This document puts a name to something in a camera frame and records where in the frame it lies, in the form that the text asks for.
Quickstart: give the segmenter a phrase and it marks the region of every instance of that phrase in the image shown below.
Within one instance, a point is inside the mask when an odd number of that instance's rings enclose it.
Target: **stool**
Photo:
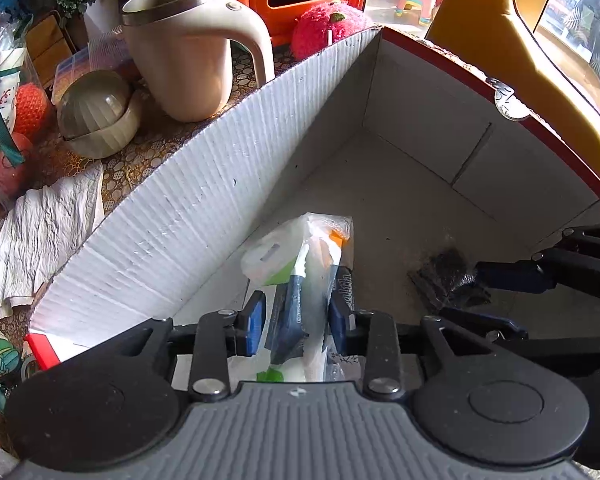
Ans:
[[[433,8],[436,6],[436,0],[400,0],[395,7],[397,16],[402,15],[405,5],[420,9],[420,19],[418,22],[420,25],[429,25]]]

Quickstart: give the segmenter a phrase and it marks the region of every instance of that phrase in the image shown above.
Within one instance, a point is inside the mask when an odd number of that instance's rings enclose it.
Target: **white paper towel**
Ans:
[[[76,176],[30,189],[0,231],[0,319],[31,304],[104,218],[100,161]]]

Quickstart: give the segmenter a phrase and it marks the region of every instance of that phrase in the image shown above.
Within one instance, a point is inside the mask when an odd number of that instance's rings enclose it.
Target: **mug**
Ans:
[[[229,40],[251,52],[258,86],[274,77],[267,26],[237,0],[129,0],[122,23],[149,90],[177,121],[209,118],[229,100]]]

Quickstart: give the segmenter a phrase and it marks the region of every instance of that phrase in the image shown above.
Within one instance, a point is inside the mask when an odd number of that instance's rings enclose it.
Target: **cardboard box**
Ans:
[[[241,308],[244,247],[307,211],[351,216],[356,301],[424,308],[410,269],[453,244],[515,261],[600,222],[600,180],[534,115],[510,121],[484,75],[388,28],[335,43],[201,130],[53,279],[33,332],[90,347],[148,317]],[[600,333],[600,301],[495,293],[532,336]]]

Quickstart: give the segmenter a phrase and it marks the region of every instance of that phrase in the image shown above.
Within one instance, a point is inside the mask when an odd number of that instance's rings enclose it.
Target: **pink fuzzy ball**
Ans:
[[[291,52],[296,59],[305,59],[327,46],[327,30],[331,31],[335,43],[373,24],[362,11],[346,2],[333,0],[318,4],[298,19],[291,37]]]

